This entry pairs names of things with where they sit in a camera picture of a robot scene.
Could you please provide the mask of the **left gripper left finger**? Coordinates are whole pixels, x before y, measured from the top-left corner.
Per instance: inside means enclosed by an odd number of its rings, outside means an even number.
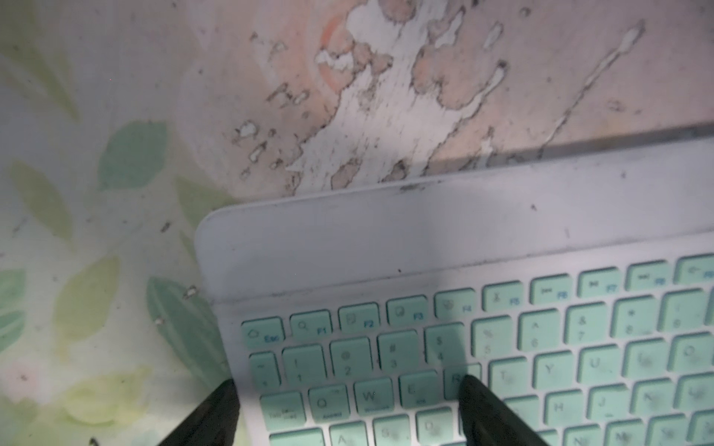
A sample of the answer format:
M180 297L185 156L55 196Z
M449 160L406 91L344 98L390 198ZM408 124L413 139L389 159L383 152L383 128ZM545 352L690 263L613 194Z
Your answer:
M231 446L241 404L232 379L221 383L159 446Z

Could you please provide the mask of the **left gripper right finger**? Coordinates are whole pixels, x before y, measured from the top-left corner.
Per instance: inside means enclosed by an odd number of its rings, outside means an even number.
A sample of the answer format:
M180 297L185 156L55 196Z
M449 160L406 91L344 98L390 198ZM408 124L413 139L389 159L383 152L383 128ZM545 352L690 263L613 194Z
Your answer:
M468 446L548 445L473 375L460 382L459 416Z

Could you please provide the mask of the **green key keyboard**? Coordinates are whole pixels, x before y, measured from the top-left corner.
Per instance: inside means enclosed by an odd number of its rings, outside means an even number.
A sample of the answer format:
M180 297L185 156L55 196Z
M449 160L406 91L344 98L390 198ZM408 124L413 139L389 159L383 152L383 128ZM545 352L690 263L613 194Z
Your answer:
M255 445L713 442L713 141L263 204L195 234Z

